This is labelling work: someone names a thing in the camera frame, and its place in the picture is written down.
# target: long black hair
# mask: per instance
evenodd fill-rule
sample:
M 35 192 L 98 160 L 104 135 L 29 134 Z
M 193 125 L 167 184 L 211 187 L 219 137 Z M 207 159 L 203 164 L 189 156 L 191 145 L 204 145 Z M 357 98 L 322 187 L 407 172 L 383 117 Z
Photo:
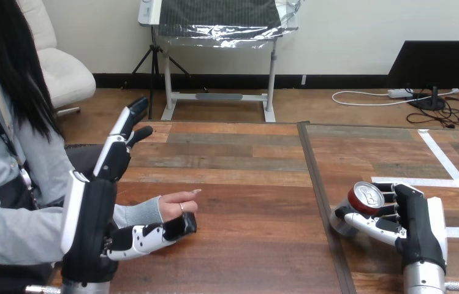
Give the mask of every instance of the long black hair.
M 61 135 L 45 84 L 31 29 L 16 0 L 0 0 L 0 84 L 20 123 L 50 140 Z

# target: wood grain surface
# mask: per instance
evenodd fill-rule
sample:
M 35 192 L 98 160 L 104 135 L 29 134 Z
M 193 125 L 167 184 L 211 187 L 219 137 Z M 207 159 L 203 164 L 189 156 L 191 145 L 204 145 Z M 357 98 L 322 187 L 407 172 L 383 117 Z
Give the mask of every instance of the wood grain surface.
M 357 181 L 373 176 L 452 179 L 415 129 L 307 126 L 324 191 L 335 207 Z M 459 131 L 431 130 L 459 170 Z M 440 197 L 446 226 L 459 227 L 459 188 L 417 187 Z M 447 280 L 459 281 L 459 238 L 449 238 Z M 402 293 L 401 259 L 394 248 L 364 234 L 342 238 L 357 293 Z
M 157 125 L 166 141 L 133 148 L 118 203 L 202 189 L 199 230 L 121 262 L 112 293 L 341 291 L 295 124 Z
M 118 203 L 202 189 L 199 231 L 121 262 L 111 293 L 341 293 L 295 124 L 146 124 L 155 133 L 133 148 Z M 452 179 L 416 129 L 306 130 L 330 207 L 373 176 Z M 459 130 L 430 134 L 459 170 Z M 446 225 L 459 227 L 459 188 L 418 188 L 441 197 Z M 403 292 L 394 248 L 363 234 L 340 242 L 357 293 Z M 447 279 L 459 280 L 459 238 L 448 242 Z

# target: tripod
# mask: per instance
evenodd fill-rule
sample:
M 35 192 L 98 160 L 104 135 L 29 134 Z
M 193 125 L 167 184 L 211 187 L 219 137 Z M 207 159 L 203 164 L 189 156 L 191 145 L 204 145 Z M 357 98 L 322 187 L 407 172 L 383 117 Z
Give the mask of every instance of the tripod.
M 139 67 L 141 67 L 141 64 L 145 62 L 146 58 L 152 53 L 151 55 L 151 74 L 150 74 L 150 107 L 148 108 L 148 119 L 151 119 L 151 111 L 153 108 L 153 83 L 155 80 L 159 78 L 159 63 L 158 63 L 158 58 L 157 54 L 161 52 L 162 54 L 168 54 L 167 52 L 164 53 L 162 51 L 161 46 L 157 45 L 155 42 L 155 35 L 153 31 L 153 26 L 151 27 L 151 44 L 150 44 L 150 49 L 146 52 L 146 54 L 143 56 L 141 61 L 137 64 L 135 67 L 134 71 L 132 72 L 131 75 L 131 83 L 134 83 L 135 80 L 135 73 L 137 70 L 139 70 Z M 180 66 L 171 56 L 168 56 L 170 58 L 170 61 L 173 62 L 174 65 L 176 65 L 188 78 L 190 77 L 190 74 L 184 69 L 184 67 Z M 127 89 L 129 86 L 128 81 L 124 82 L 124 86 L 121 89 Z

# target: white wall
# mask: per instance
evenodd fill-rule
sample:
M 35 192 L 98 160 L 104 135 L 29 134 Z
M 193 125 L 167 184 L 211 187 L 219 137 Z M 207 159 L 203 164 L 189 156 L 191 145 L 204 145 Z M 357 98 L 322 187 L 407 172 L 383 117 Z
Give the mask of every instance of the white wall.
M 128 73 L 150 39 L 137 23 L 139 1 L 44 3 L 60 49 L 94 73 Z M 405 40 L 459 40 L 459 0 L 305 0 L 299 31 L 279 41 L 277 73 L 387 74 Z M 170 52 L 192 74 L 267 74 L 269 50 Z M 139 71 L 149 69 L 147 61 Z

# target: computer monitor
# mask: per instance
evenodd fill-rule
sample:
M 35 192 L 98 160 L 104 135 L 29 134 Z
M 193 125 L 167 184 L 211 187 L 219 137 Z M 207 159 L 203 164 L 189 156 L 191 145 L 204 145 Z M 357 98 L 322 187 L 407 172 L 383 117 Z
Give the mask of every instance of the computer monitor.
M 459 88 L 459 41 L 405 41 L 388 74 L 387 88 L 430 89 L 414 94 L 410 102 L 424 110 L 441 110 L 444 99 L 438 89 Z

